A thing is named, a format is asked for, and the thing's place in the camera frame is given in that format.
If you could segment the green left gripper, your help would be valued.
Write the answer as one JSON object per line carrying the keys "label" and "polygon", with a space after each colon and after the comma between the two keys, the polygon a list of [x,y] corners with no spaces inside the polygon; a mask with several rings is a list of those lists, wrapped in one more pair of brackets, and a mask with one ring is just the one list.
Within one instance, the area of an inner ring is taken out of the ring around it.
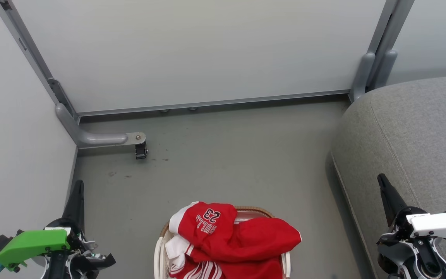
{"label": "green left gripper", "polygon": [[84,182],[73,185],[63,218],[58,218],[42,230],[19,230],[15,237],[0,236],[0,264],[15,271],[25,261],[55,251],[85,252],[92,246],[85,239]]}

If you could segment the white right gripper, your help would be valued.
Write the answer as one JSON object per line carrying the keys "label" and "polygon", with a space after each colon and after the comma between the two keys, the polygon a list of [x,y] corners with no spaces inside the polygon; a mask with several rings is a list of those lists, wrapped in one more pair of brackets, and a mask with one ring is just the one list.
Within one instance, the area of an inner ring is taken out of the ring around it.
{"label": "white right gripper", "polygon": [[[377,176],[379,191],[382,198],[387,225],[390,227],[398,213],[407,207],[407,204],[393,187],[385,174]],[[407,221],[409,237],[441,237],[446,238],[446,212],[439,214],[409,214],[402,217]]]}

